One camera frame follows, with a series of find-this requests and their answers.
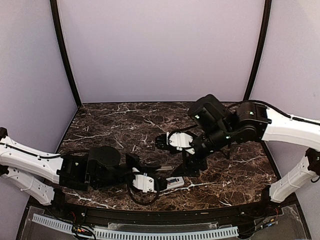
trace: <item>curved panel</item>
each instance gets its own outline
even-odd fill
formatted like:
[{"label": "curved panel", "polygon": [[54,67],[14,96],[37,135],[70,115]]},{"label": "curved panel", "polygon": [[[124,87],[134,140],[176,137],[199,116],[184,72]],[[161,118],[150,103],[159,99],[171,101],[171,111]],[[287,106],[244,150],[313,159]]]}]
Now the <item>curved panel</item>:
[{"label": "curved panel", "polygon": [[81,100],[240,101],[263,0],[60,0]]},{"label": "curved panel", "polygon": [[[0,1],[0,127],[54,152],[77,107],[61,60],[50,2]],[[29,195],[0,179],[0,239],[16,239]]]}]

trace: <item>dark marble surface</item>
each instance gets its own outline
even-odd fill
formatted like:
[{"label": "dark marble surface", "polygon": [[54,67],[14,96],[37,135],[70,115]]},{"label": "dark marble surface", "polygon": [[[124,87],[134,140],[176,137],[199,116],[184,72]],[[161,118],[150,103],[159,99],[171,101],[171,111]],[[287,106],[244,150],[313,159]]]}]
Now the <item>dark marble surface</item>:
[{"label": "dark marble surface", "polygon": [[[155,137],[194,123],[187,116],[191,102],[90,103],[84,104],[74,118],[59,152],[112,146],[121,153],[135,153],[142,161],[158,161],[177,167],[180,154],[171,155],[155,148]],[[260,143],[233,144],[227,160],[217,152],[207,158],[208,170],[201,176],[185,177],[183,187],[164,192],[150,206],[134,203],[126,186],[88,192],[63,188],[67,201],[91,207],[138,210],[182,211],[221,208],[257,202],[261,190],[276,181]],[[171,171],[163,173],[169,177]]]}]

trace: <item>black cable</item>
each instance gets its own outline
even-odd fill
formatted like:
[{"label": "black cable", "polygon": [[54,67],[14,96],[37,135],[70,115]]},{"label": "black cable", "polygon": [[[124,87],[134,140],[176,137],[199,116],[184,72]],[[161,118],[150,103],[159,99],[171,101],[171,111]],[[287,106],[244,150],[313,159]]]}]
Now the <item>black cable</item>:
[{"label": "black cable", "polygon": [[253,227],[249,228],[248,230],[244,231],[244,232],[241,232],[239,234],[241,235],[249,235],[249,231],[251,231],[252,229],[255,229],[259,224],[261,224],[264,220],[266,220],[268,218],[268,216],[266,216],[265,218],[263,218],[262,220],[260,220],[259,222],[255,223]]},{"label": "black cable", "polygon": [[315,184],[316,182],[318,182],[320,180],[320,176],[316,179],[316,180],[310,180],[313,184]]},{"label": "black cable", "polygon": [[128,178],[126,177],[126,188],[128,190],[128,195],[131,198],[132,201],[134,201],[136,204],[142,205],[142,206],[148,206],[153,204],[158,198],[159,198],[159,194],[160,194],[160,187],[159,187],[159,183],[156,177],[152,177],[150,176],[150,174],[148,173],[142,173],[142,172],[132,172],[132,175],[144,175],[146,174],[147,176],[153,178],[154,181],[154,186],[155,186],[155,190],[156,190],[156,194],[155,197],[149,201],[149,202],[142,202],[142,201],[138,201],[137,199],[135,199],[134,195],[131,192],[131,183],[129,182]]},{"label": "black cable", "polygon": [[253,219],[260,219],[260,218],[263,218],[263,217],[266,216],[266,214],[268,213],[268,212],[267,212],[268,209],[273,209],[273,210],[275,210],[275,212],[276,212],[277,215],[278,215],[278,212],[277,212],[276,208],[271,207],[271,206],[267,206],[267,207],[264,209],[264,212],[263,212],[261,215],[259,215],[259,216],[252,216],[252,215],[247,214],[247,213],[245,213],[245,212],[238,214],[238,216],[239,216],[239,217],[248,216],[248,217],[253,218]]},{"label": "black cable", "polygon": [[[172,132],[169,133],[168,137],[167,137],[167,142],[170,143],[170,138],[173,134],[176,134],[176,133],[182,133],[182,132],[185,132],[185,131],[188,131],[190,129],[194,129],[196,128],[198,125],[195,124],[195,125],[191,125],[191,126],[188,126],[188,127],[185,127],[185,128],[180,128],[180,129],[176,129],[176,130],[173,130]],[[188,147],[180,147],[181,149],[184,149],[184,150],[188,150],[188,149],[192,149],[193,146],[188,146]]]},{"label": "black cable", "polygon": [[236,102],[236,103],[233,103],[229,106],[227,106],[226,108],[227,109],[230,109],[230,108],[233,108],[235,106],[238,106],[240,104],[243,104],[243,103],[255,103],[255,104],[262,104],[262,105],[265,105],[265,106],[268,106],[269,108],[275,110],[276,112],[278,112],[279,114],[287,117],[287,118],[291,118],[291,116],[287,113],[285,113],[284,111],[280,110],[279,108],[271,105],[270,103],[267,103],[265,101],[260,101],[260,100],[243,100],[243,101],[239,101],[239,102]]},{"label": "black cable", "polygon": [[63,156],[65,156],[65,155],[80,154],[80,153],[89,153],[89,151],[90,151],[90,150],[88,150],[88,149],[83,149],[83,150],[68,151],[68,152],[65,152],[65,153],[62,153],[62,154],[57,154],[57,155],[54,155],[54,156],[39,156],[39,155],[37,155],[37,154],[35,154],[35,153],[32,153],[32,152],[23,150],[23,149],[21,149],[21,148],[15,147],[15,146],[11,146],[11,145],[6,144],[6,143],[3,143],[3,142],[0,142],[0,145],[4,145],[4,146],[6,146],[6,147],[8,147],[8,148],[17,150],[17,151],[22,152],[22,153],[24,153],[24,154],[28,154],[28,155],[31,155],[31,156],[34,156],[34,157],[39,157],[40,159],[56,159],[56,158],[63,157]]},{"label": "black cable", "polygon": [[[50,213],[50,215],[51,215],[52,217],[54,217],[55,219],[57,219],[57,220],[59,220],[59,221],[61,221],[61,222],[64,222],[64,223],[66,223],[66,224],[71,224],[71,225],[72,225],[72,230],[71,230],[71,232],[72,232],[73,234],[75,234],[75,236],[76,236],[75,238],[77,238],[77,239],[79,239],[79,240],[87,240],[87,239],[90,239],[90,238],[93,236],[94,240],[97,240],[97,237],[96,237],[96,235],[95,235],[92,227],[90,227],[90,226],[83,226],[83,225],[81,225],[81,224],[75,224],[75,223],[72,222],[72,221],[64,220],[64,219],[62,219],[62,218],[57,217],[56,215],[54,215],[54,214],[49,210],[49,208],[46,208],[46,210],[47,210],[48,213]],[[79,234],[81,234],[81,233],[80,233],[80,232],[77,232],[77,231],[73,231],[74,228],[84,229],[84,230],[86,230],[87,232],[90,232],[90,233],[91,233],[91,236],[87,236],[87,237],[80,236]]]},{"label": "black cable", "polygon": [[252,231],[252,232],[247,232],[247,233],[244,233],[242,235],[245,235],[245,236],[251,236],[252,234],[255,234],[256,232],[259,232],[260,230],[262,230],[263,228],[258,228],[257,230],[255,231]]}]

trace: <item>black robot arm segment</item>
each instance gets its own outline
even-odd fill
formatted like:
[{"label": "black robot arm segment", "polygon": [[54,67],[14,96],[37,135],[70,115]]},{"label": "black robot arm segment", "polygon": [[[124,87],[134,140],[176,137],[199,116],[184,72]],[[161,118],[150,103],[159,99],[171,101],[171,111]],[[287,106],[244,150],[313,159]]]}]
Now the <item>black robot arm segment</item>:
[{"label": "black robot arm segment", "polygon": [[91,147],[65,154],[42,152],[14,141],[7,130],[0,127],[0,177],[43,205],[61,203],[65,195],[32,174],[80,191],[87,191],[89,187],[99,190],[127,183],[130,188],[146,193],[165,191],[183,184],[183,179],[169,184],[166,178],[156,175],[157,171],[165,168],[157,163],[144,163],[136,154],[127,153],[122,164],[120,159],[118,150],[111,146]]},{"label": "black robot arm segment", "polygon": [[271,123],[263,104],[243,102],[231,112],[211,94],[197,100],[187,114],[203,130],[201,135],[183,133],[181,129],[162,134],[155,141],[159,149],[182,151],[183,162],[173,176],[199,176],[199,170],[207,169],[207,156],[233,142],[261,141]]},{"label": "black robot arm segment", "polygon": [[244,102],[231,113],[213,95],[200,98],[187,113],[204,131],[190,144],[195,157],[205,158],[233,142],[261,141],[271,122],[266,109],[262,104]]}]

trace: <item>wire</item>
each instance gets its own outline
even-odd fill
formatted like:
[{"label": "wire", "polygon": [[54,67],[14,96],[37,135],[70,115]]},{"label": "wire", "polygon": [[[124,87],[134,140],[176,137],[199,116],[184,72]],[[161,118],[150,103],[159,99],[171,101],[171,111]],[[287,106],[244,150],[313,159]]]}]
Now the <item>wire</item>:
[{"label": "wire", "polygon": [[320,180],[320,176],[316,179],[316,180],[310,180],[313,184],[315,184],[316,182],[318,182]]},{"label": "wire", "polygon": [[[61,221],[61,222],[64,222],[66,224],[72,224],[72,229],[71,229],[71,232],[73,233],[72,236],[73,238],[77,239],[77,240],[88,240],[90,239],[91,237],[94,238],[94,240],[97,240],[97,237],[94,233],[94,229],[90,226],[83,226],[81,224],[75,224],[76,222],[76,215],[73,211],[71,211],[70,213],[73,215],[73,221],[67,221],[67,220],[64,220],[60,217],[57,217],[56,215],[54,215],[50,210],[49,208],[46,208],[46,210],[48,211],[48,213],[50,213],[51,216],[53,216],[55,219]],[[82,231],[82,229],[84,229],[85,231],[89,232],[91,234],[91,236],[80,236],[79,234],[81,233],[84,233],[85,231]]]},{"label": "wire", "polygon": [[276,216],[278,216],[278,214],[279,214],[278,209],[277,209],[277,208],[273,208],[273,207],[271,207],[271,206],[267,206],[267,207],[265,208],[264,213],[263,213],[262,215],[259,215],[259,216],[252,216],[252,215],[247,214],[247,213],[244,213],[244,212],[238,214],[238,216],[240,216],[240,217],[241,217],[241,216],[248,216],[248,217],[253,218],[253,219],[260,219],[260,218],[263,218],[264,216],[266,216],[266,211],[267,211],[267,209],[273,209],[273,210],[276,212]]},{"label": "wire", "polygon": [[[142,173],[142,172],[132,172],[131,174],[132,175],[144,175],[144,173]],[[136,204],[139,204],[139,205],[142,205],[142,206],[149,206],[149,205],[153,204],[159,198],[159,194],[160,194],[160,187],[159,187],[159,183],[158,183],[157,178],[150,176],[150,174],[147,174],[147,176],[153,178],[154,186],[155,186],[155,189],[156,189],[155,197],[149,202],[142,202],[142,201],[139,201],[139,200],[135,199],[134,195],[131,192],[131,187],[130,187],[131,183],[129,182],[129,179],[126,177],[126,188],[128,190],[129,197]]]},{"label": "wire", "polygon": [[[277,208],[273,208],[273,210],[275,211],[276,216],[275,216],[274,218],[272,218],[269,222],[273,222],[274,219],[278,218],[278,216],[279,216],[279,210],[278,210]],[[251,228],[249,228],[248,230],[246,230],[246,231],[244,231],[244,232],[241,232],[241,233],[239,233],[239,234],[241,234],[241,235],[246,235],[246,236],[247,236],[247,235],[252,235],[252,234],[254,234],[254,233],[262,230],[263,228],[258,228],[258,229],[256,229],[256,230],[250,232],[252,229],[256,228],[259,224],[261,224],[262,222],[264,222],[267,218],[268,218],[268,216],[266,216],[265,218],[263,218],[262,220],[260,220],[260,221],[257,222],[256,224],[254,224],[253,227],[251,227]]]},{"label": "wire", "polygon": [[4,146],[6,146],[6,147],[8,147],[8,148],[17,150],[17,151],[22,152],[22,153],[24,153],[24,154],[28,154],[28,155],[31,155],[31,156],[34,156],[34,157],[39,157],[40,159],[56,159],[56,158],[63,157],[63,156],[65,156],[65,155],[80,154],[80,153],[89,153],[89,151],[90,151],[90,150],[88,150],[88,149],[83,149],[83,150],[68,151],[68,152],[65,152],[65,153],[62,153],[62,154],[57,154],[57,155],[54,155],[54,156],[40,156],[40,155],[37,155],[37,154],[35,154],[35,153],[32,153],[32,152],[23,150],[23,149],[21,149],[21,148],[15,147],[15,146],[11,146],[11,145],[6,144],[6,143],[3,143],[3,142],[0,142],[0,145],[4,145]]},{"label": "wire", "polygon": [[259,226],[258,229],[252,231],[252,232],[248,232],[248,233],[242,233],[242,235],[245,235],[245,236],[251,236],[252,234],[256,233],[256,232],[259,232],[261,231],[262,229],[265,229],[265,228],[268,228],[268,227],[271,227],[273,226],[274,224],[278,224],[276,221],[275,221],[276,218],[273,218],[271,220],[269,220],[268,222],[262,224],[261,226]]}]

